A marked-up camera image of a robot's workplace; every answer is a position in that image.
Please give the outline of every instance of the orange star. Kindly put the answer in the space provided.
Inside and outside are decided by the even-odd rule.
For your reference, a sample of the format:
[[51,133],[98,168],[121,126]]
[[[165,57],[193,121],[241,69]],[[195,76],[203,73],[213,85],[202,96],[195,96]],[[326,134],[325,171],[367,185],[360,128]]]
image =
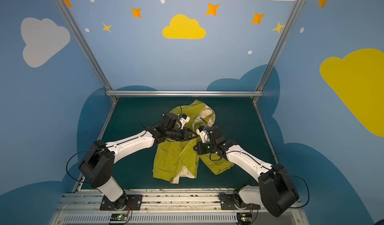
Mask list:
[[132,11],[133,11],[133,16],[132,17],[139,17],[141,18],[141,15],[140,15],[140,11],[141,9],[134,9],[133,7],[132,8]]
[[317,4],[317,5],[321,5],[321,8],[324,8],[324,5],[325,3],[327,2],[328,0],[320,0],[320,2]]
[[265,14],[259,15],[258,13],[255,13],[255,17],[253,18],[251,24],[253,23],[258,23],[260,24],[262,22],[262,18],[264,17]]
[[67,6],[69,6],[69,7],[72,7],[72,5],[71,5],[71,3],[70,3],[70,0],[64,0],[65,1],[65,3],[67,4]]
[[216,10],[219,7],[219,5],[211,5],[208,3],[208,11],[206,15],[214,15],[216,16]]

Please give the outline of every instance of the blue wall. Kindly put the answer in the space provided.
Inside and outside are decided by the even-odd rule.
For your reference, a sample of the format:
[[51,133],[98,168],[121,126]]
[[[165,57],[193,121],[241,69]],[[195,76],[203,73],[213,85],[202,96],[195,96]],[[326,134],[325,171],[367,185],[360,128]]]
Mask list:
[[[114,89],[207,90],[218,79],[240,79],[266,64],[293,5],[278,0],[70,0],[76,21]],[[208,3],[220,5],[206,15]],[[131,7],[141,9],[132,17]],[[255,12],[265,14],[253,23]],[[206,30],[198,40],[168,39],[164,27],[177,14]],[[110,26],[111,33],[103,30]],[[230,90],[251,85],[232,84]]]
[[[0,223],[47,224],[74,185],[65,176],[67,160],[96,139],[111,100],[71,32],[40,67],[24,60],[25,18],[48,18],[69,30],[53,0],[0,0],[0,8]],[[71,171],[78,175],[75,166]]]
[[310,185],[310,224],[372,224],[384,217],[384,138],[359,122],[319,69],[329,57],[384,51],[384,0],[319,1],[304,4],[257,104],[279,161]]

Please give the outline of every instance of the dark green table surface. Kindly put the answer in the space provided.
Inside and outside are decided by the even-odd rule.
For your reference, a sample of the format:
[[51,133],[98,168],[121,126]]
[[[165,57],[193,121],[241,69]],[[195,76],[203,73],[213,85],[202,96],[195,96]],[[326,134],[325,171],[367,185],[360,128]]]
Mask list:
[[[103,141],[116,141],[135,135],[147,126],[158,122],[171,103],[188,105],[195,99],[206,103],[216,114],[216,122],[227,140],[237,142],[245,151],[268,163],[275,164],[272,151],[263,133],[250,98],[215,97],[136,97],[119,98],[108,123]],[[124,189],[161,189],[161,188],[237,188],[243,184],[256,185],[256,181],[237,165],[215,175],[200,160],[197,178],[181,177],[179,184],[153,178],[153,161],[156,146],[137,151],[114,165],[113,177]],[[91,189],[84,184],[82,189]]]

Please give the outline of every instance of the dark blue cloud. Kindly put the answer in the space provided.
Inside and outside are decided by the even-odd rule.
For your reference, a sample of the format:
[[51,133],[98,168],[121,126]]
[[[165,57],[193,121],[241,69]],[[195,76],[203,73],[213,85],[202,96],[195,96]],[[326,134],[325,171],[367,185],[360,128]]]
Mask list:
[[[279,162],[290,174],[308,183],[310,202],[304,207],[311,225],[361,225],[373,220],[360,197],[340,170],[328,158],[310,146],[300,143],[284,144],[280,127],[272,117],[280,96],[276,69],[272,70],[257,106]],[[307,191],[300,179],[292,178],[300,201],[306,202]]]
[[142,86],[142,85],[131,85],[131,86],[125,86],[125,87],[119,88],[117,90],[157,90],[157,89],[151,88],[148,86]]
[[[69,172],[79,171],[74,164]],[[74,180],[65,175],[62,181],[28,184],[0,195],[0,224],[47,225],[59,205],[63,193],[71,192]]]
[[210,91],[255,91],[266,64],[251,69],[240,79],[218,79],[208,85]]

